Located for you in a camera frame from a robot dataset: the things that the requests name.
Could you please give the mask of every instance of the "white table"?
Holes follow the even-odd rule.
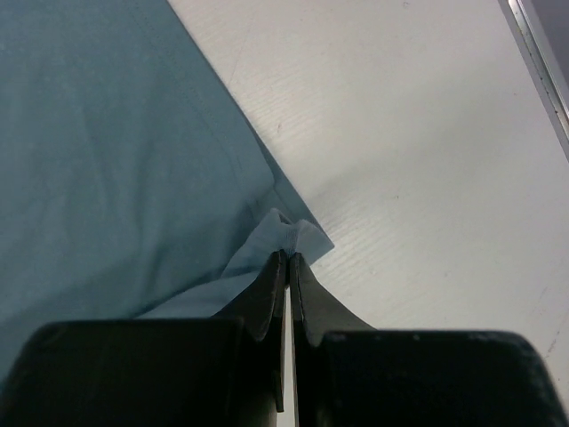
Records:
[[[523,334],[569,407],[569,163],[496,0],[172,0],[381,328]]]

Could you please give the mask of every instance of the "white surface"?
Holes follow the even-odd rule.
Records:
[[[569,164],[496,0],[172,3],[334,241],[320,281],[523,334],[569,407]]]

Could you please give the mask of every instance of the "metal edge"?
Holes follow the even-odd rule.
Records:
[[[532,24],[527,13],[528,11],[522,4],[521,0],[508,0],[508,6],[513,14],[517,30],[519,35],[522,37],[527,53],[529,54],[529,58],[533,64],[533,68],[537,73],[537,77],[540,79],[542,88],[550,103],[551,109],[548,109],[546,106],[546,110],[550,113],[549,116],[552,122],[556,120],[559,124],[559,126],[555,126],[554,123],[554,128],[563,133],[560,134],[560,132],[557,132],[557,137],[560,139],[560,143],[567,160],[569,160],[569,108],[566,103],[566,101],[569,100],[564,100],[561,95],[560,83],[556,83],[556,80],[553,77],[553,64],[551,64],[551,60],[549,63],[546,61],[543,45],[547,42],[541,41],[538,43],[535,34],[535,26],[537,23],[534,22],[534,24]],[[528,68],[531,66],[527,61],[526,65]]]

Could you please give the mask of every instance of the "blue fabric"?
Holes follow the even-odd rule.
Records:
[[[221,278],[196,286],[142,315],[142,318],[202,318],[225,307],[257,277],[268,257],[284,249],[289,255],[302,253],[315,261],[329,248],[328,237],[315,225],[300,220],[291,223],[272,209],[233,255]]]
[[[231,287],[271,208],[315,222],[165,0],[0,2],[0,152],[0,378],[46,322]]]

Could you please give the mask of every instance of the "blue cloth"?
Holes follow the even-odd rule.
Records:
[[[284,249],[289,255],[298,252],[303,254],[308,262],[313,262],[327,248],[328,237],[317,226],[306,220],[293,224],[276,209],[272,209],[233,255],[220,279],[176,295],[141,317],[212,316],[257,278],[273,252],[280,249]]]
[[[271,208],[315,223],[165,0],[0,2],[0,153],[0,378],[46,322],[246,286]]]

